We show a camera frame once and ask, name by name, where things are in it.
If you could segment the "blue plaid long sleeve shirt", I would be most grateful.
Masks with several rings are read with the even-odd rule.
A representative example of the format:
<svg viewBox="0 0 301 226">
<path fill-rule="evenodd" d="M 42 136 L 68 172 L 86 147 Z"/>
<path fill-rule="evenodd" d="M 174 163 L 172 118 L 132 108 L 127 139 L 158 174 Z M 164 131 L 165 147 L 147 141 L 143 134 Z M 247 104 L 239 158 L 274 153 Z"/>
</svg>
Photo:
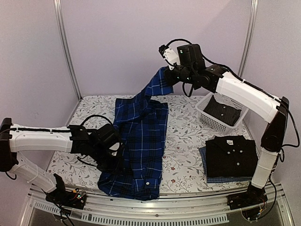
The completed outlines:
<svg viewBox="0 0 301 226">
<path fill-rule="evenodd" d="M 124 172 L 121 175 L 101 173 L 97 185 L 108 196 L 141 201 L 159 197 L 168 104 L 152 97 L 173 93 L 164 78 L 165 70 L 166 67 L 161 67 L 134 97 L 115 101 L 113 125 L 125 145 Z"/>
</svg>

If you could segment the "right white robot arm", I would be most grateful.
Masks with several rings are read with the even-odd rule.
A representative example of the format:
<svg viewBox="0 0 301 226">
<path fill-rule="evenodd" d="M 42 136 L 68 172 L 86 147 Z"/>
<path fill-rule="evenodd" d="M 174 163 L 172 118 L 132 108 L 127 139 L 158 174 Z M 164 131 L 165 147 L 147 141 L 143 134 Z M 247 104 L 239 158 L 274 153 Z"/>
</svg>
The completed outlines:
<svg viewBox="0 0 301 226">
<path fill-rule="evenodd" d="M 247 205 L 254 205 L 261 198 L 261 191 L 275 170 L 278 154 L 283 146 L 289 101 L 278 98 L 236 76 L 226 65 L 211 63 L 207 67 L 200 46 L 187 42 L 173 51 L 169 45 L 158 49 L 168 64 L 164 76 L 168 85 L 178 82 L 190 84 L 191 90 L 204 88 L 211 93 L 229 97 L 267 122 L 261 138 L 261 155 L 252 177 L 250 190 L 243 195 Z"/>
</svg>

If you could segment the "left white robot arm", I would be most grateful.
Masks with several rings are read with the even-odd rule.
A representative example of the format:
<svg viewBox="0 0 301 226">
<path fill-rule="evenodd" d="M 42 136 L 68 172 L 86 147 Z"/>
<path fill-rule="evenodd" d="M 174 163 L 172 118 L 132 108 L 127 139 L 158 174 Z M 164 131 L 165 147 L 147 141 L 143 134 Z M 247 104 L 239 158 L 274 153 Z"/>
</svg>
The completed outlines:
<svg viewBox="0 0 301 226">
<path fill-rule="evenodd" d="M 49 174 L 25 158 L 23 151 L 57 151 L 89 156 L 101 172 L 123 172 L 124 145 L 112 123 L 99 129 L 87 129 L 84 124 L 60 128 L 25 127 L 5 118 L 0 125 L 0 170 L 14 173 L 34 184 L 59 204 L 66 204 L 70 194 L 63 179 Z"/>
</svg>

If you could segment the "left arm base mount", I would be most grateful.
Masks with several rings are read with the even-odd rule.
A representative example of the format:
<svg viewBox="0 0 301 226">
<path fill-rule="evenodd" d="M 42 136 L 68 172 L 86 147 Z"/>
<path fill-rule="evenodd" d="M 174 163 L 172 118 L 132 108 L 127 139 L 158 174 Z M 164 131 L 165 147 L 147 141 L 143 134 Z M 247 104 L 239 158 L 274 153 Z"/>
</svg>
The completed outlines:
<svg viewBox="0 0 301 226">
<path fill-rule="evenodd" d="M 56 181 L 55 190 L 46 193 L 46 200 L 58 206 L 83 210 L 87 199 L 86 192 L 78 188 L 67 191 L 63 179 L 57 174 L 54 174 L 54 177 Z"/>
</svg>

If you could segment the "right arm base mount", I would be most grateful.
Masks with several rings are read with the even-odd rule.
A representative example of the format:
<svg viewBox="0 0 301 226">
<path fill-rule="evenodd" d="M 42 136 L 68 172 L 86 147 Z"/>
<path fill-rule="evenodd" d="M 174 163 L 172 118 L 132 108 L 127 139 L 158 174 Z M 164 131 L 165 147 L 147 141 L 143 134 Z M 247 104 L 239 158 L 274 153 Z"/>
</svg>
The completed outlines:
<svg viewBox="0 0 301 226">
<path fill-rule="evenodd" d="M 255 221 L 266 210 L 267 200 L 264 188 L 250 184 L 245 192 L 228 195 L 227 205 L 231 210 L 246 208 L 242 210 L 242 216 L 248 221 Z"/>
</svg>

